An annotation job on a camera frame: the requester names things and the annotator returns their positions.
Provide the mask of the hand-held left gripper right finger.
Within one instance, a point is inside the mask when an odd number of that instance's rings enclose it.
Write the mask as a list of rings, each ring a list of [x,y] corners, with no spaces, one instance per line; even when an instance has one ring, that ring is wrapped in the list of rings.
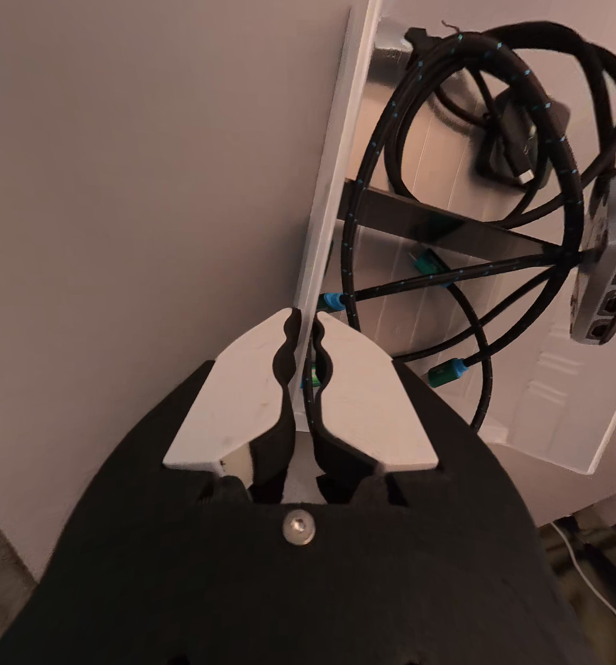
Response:
[[[311,342],[320,382],[311,388],[311,437],[326,501],[348,503],[367,478],[437,469],[391,356],[325,312],[315,314]]]

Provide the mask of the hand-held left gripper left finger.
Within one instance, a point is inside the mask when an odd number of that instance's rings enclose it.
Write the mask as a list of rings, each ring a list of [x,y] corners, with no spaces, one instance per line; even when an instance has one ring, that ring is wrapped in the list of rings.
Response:
[[[163,458],[169,470],[237,478],[256,503],[281,503],[295,452],[290,384],[302,314],[281,309],[213,361]]]

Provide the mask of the clear plastic bin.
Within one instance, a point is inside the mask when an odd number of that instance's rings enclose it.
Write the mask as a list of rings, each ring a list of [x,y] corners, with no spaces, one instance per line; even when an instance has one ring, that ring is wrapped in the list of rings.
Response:
[[[303,315],[295,352],[297,361],[303,359],[308,348],[309,322],[316,311],[318,287],[338,220],[336,204],[340,203],[346,184],[365,87],[372,80],[369,70],[376,39],[379,32],[394,23],[393,18],[386,16],[387,4],[350,2],[295,296],[295,304]],[[552,428],[536,430],[537,434],[551,435],[541,440],[550,444],[544,452],[526,446],[529,439],[520,436],[515,424],[508,429],[506,440],[497,444],[571,472],[593,476],[616,430],[616,351],[605,355],[611,359],[610,368],[606,370],[603,361],[584,365],[581,373],[574,375],[580,383],[572,384],[564,401],[555,402],[549,410]]]

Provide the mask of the dark metal hdmi switch box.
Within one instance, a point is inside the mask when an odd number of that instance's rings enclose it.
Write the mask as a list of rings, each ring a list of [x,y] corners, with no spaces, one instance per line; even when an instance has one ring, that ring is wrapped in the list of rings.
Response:
[[[570,299],[570,338],[604,345],[616,334],[616,175],[590,216]]]

